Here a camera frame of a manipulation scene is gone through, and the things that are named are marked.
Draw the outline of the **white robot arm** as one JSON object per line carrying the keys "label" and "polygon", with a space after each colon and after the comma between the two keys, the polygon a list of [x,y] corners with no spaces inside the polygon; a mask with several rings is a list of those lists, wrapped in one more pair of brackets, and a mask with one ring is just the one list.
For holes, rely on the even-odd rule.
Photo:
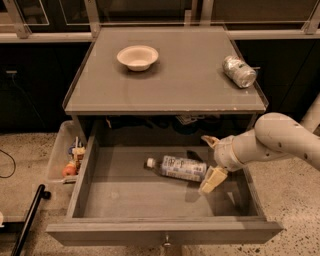
{"label": "white robot arm", "polygon": [[216,167],[209,167],[199,192],[211,193],[229,172],[243,169],[250,162],[266,162],[289,156],[298,157],[320,169],[320,137],[314,131],[320,124],[320,95],[300,123],[287,115],[271,112],[259,117],[254,127],[242,134],[219,140],[201,137],[213,150]]}

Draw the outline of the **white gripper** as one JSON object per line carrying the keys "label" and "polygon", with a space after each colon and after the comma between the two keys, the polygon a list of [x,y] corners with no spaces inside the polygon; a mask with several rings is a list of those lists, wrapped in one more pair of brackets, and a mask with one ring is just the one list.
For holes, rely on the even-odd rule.
{"label": "white gripper", "polygon": [[219,165],[210,166],[200,184],[199,193],[209,194],[228,177],[227,171],[238,171],[244,167],[244,164],[240,162],[233,150],[233,136],[219,140],[214,136],[203,135],[201,139],[214,149],[214,160]]}

